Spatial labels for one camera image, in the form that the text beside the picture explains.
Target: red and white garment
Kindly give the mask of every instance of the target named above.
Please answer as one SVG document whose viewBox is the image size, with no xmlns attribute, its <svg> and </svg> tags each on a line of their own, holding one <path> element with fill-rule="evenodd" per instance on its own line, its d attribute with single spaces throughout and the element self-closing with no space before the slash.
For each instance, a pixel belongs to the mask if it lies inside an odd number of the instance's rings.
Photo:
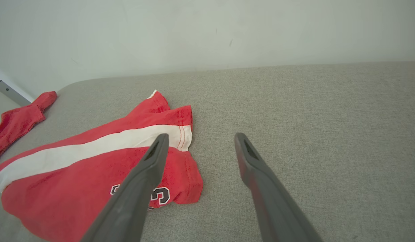
<svg viewBox="0 0 415 242">
<path fill-rule="evenodd" d="M 188 151 L 191 106 L 170 110 L 155 91 L 124 118 L 0 164 L 3 207 L 40 238 L 79 241 L 161 133 L 169 134 L 169 152 L 149 206 L 197 202 L 203 181 Z"/>
</svg>

